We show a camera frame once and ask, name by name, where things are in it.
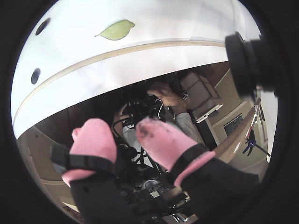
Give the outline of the person's bare hand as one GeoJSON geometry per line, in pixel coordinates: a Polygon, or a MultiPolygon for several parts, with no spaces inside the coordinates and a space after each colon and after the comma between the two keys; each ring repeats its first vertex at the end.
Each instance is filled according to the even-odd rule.
{"type": "Polygon", "coordinates": [[[165,83],[155,82],[147,93],[162,100],[165,106],[172,108],[175,115],[187,112],[186,102],[165,83]]]}

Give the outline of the pink covered gripper finger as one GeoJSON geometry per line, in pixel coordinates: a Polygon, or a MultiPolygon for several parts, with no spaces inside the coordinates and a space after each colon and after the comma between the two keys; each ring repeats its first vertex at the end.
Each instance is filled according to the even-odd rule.
{"type": "Polygon", "coordinates": [[[169,171],[173,185],[190,197],[198,218],[226,218],[256,190],[258,175],[217,159],[215,152],[162,121],[145,118],[136,137],[146,153],[169,171]]]}
{"type": "Polygon", "coordinates": [[[120,194],[114,164],[117,150],[109,125],[89,119],[72,132],[71,149],[54,144],[50,159],[70,187],[77,209],[89,224],[128,224],[131,211],[120,194]]]}

